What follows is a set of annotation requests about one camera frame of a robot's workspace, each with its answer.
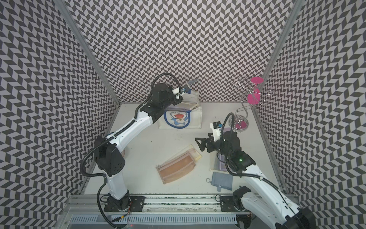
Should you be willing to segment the white canvas bag blue handles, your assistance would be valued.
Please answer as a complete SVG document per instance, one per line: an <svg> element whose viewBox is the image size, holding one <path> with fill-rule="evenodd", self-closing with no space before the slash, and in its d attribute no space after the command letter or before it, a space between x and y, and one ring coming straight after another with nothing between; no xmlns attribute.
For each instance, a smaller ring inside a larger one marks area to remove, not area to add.
<svg viewBox="0 0 366 229"><path fill-rule="evenodd" d="M200 129L202 128L203 110L199 93L190 90L183 95L183 101L176 106L169 106L158 120L159 129Z"/></svg>

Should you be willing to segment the pink trim mesh pouch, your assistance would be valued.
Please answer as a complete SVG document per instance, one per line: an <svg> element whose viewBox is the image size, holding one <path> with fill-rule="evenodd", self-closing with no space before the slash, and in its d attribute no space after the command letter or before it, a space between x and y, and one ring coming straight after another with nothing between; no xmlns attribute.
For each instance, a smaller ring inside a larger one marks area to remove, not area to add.
<svg viewBox="0 0 366 229"><path fill-rule="evenodd" d="M156 166L156 170L163 184L168 184L189 174L195 166L194 158L186 152Z"/></svg>

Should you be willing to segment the small grey blue pouch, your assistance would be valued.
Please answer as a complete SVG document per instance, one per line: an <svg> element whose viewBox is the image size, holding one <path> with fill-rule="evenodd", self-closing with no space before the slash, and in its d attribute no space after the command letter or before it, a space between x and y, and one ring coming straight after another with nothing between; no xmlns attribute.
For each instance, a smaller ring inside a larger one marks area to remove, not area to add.
<svg viewBox="0 0 366 229"><path fill-rule="evenodd" d="M217 192L221 192L223 189L232 190L233 177L230 174L213 172L211 178L207 178L206 182L216 187Z"/></svg>

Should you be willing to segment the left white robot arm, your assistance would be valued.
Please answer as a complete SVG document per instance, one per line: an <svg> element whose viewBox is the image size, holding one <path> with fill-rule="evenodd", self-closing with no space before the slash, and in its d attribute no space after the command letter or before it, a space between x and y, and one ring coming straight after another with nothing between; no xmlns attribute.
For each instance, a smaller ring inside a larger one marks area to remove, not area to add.
<svg viewBox="0 0 366 229"><path fill-rule="evenodd" d="M153 125L171 105L183 101L191 84L181 85L171 73L162 73L152 82L147 98L135 110L133 119L109 136L99 137L81 161L80 172L85 177L102 177L109 188L106 208L125 211L130 207L129 191L124 183L125 159L122 152L143 130Z"/></svg>

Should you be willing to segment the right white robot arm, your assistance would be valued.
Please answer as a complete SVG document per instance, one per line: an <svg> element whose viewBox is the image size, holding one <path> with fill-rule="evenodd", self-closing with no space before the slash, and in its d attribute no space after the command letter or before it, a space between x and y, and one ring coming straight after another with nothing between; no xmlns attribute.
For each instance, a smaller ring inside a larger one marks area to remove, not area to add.
<svg viewBox="0 0 366 229"><path fill-rule="evenodd" d="M212 132L207 138L197 137L195 141L201 151L223 155L231 176L246 179L248 185L233 192L235 208L250 211L271 229L315 229L312 211L299 207L267 179L256 162L242 150L234 126L234 114L229 113L223 123L210 124Z"/></svg>

